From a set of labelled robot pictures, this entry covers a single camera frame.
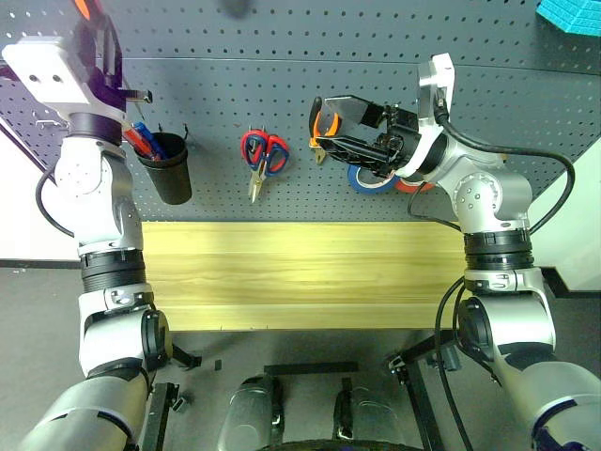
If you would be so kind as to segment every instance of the white wall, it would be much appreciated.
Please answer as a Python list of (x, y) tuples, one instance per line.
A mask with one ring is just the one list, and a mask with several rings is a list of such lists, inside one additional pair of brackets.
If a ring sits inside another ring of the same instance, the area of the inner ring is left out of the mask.
[[(532, 236), (534, 261), (555, 267), (573, 290), (601, 289), (601, 139), (574, 164), (576, 185), (565, 206)], [(555, 203), (565, 175), (532, 203), (531, 224)]]
[[(0, 258), (73, 260), (77, 242), (46, 222), (36, 206), (40, 170), (0, 132)], [(42, 191), (46, 210), (63, 226), (60, 197), (51, 181)]]

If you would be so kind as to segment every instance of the yellow wooden plank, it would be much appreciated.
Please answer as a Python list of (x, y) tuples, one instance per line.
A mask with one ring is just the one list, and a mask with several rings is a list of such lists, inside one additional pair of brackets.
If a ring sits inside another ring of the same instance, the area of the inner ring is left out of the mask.
[(427, 223), (145, 223), (144, 232), (147, 278), (175, 330), (431, 327), (465, 267), (461, 235)]
[[(415, 304), (287, 304), (164, 306), (174, 331), (432, 329), (437, 306)], [(443, 325), (451, 324), (445, 310)]]

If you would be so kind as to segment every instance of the scissor blade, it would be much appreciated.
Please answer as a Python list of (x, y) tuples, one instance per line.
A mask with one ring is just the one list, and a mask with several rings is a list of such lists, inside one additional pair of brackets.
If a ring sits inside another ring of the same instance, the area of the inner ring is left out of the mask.
[(248, 196), (249, 197), (253, 196), (253, 190), (254, 190), (254, 177), (251, 177), (251, 181), (248, 184)]
[(256, 201), (256, 199), (259, 197), (259, 191), (261, 191), (261, 182), (260, 182), (260, 181), (258, 181), (258, 182), (256, 182), (256, 183), (254, 184), (254, 187), (253, 187), (253, 195), (252, 195), (252, 197), (251, 197), (251, 203), (252, 203), (252, 204), (253, 204), (253, 203)]
[(326, 151), (323, 148), (316, 148), (316, 163), (322, 164), (326, 159)]

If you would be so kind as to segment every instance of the cable connector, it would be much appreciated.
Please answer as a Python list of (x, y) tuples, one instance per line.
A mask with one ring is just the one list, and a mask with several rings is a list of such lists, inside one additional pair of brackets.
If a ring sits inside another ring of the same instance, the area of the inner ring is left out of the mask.
[(449, 110), (447, 108), (447, 100), (445, 97), (444, 89), (439, 87), (434, 96), (434, 120), (436, 120), (436, 123), (439, 125), (442, 125), (441, 122), (443, 119), (449, 119)]

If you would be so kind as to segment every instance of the red scissors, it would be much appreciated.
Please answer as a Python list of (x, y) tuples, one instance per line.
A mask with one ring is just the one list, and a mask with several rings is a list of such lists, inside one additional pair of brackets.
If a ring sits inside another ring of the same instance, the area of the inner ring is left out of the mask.
[(273, 177), (285, 168), (290, 151), (285, 141), (275, 134), (252, 129), (240, 139), (240, 153), (251, 167), (251, 181), (248, 196), (255, 202), (261, 191), (263, 181)]

